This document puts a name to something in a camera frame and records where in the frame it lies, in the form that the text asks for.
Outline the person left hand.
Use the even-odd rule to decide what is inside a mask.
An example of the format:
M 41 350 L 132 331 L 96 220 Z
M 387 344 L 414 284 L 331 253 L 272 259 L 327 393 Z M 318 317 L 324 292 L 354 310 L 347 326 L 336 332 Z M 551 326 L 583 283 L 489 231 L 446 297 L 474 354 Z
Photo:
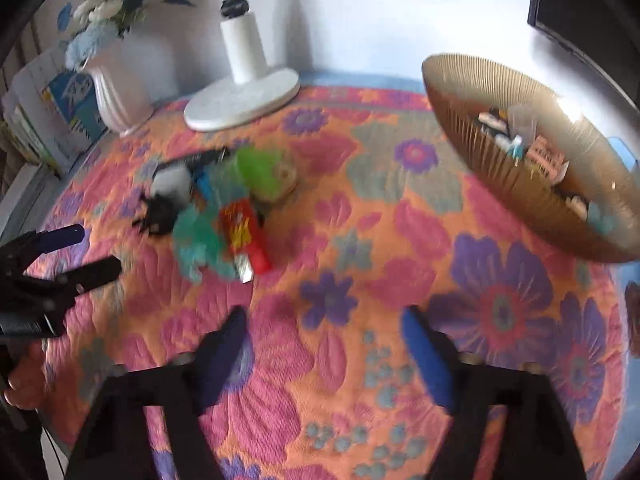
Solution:
M 40 341 L 30 344 L 9 374 L 3 396 L 14 408 L 31 411 L 40 408 L 46 397 L 44 351 Z

